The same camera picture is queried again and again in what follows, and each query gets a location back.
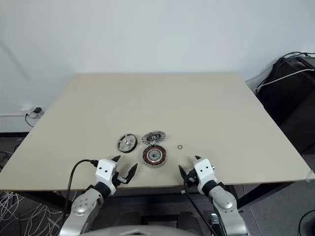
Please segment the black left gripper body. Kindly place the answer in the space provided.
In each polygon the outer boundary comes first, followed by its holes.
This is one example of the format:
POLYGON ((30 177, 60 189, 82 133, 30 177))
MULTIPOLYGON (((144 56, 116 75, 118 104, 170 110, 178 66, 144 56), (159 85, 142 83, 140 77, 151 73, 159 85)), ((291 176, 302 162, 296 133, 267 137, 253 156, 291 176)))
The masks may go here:
POLYGON ((127 180, 121 176, 119 176, 119 173, 115 171, 115 174, 112 177, 112 184, 115 188, 117 188, 120 184, 126 184, 127 180))

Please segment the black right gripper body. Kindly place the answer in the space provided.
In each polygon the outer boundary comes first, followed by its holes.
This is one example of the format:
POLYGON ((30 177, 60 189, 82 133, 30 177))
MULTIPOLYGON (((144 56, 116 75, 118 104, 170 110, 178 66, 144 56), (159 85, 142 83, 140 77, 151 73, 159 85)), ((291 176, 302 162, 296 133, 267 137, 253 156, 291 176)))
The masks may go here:
POLYGON ((199 179, 198 179, 196 170, 191 170, 188 173, 184 172, 183 179, 188 188, 197 186, 199 184, 199 179))

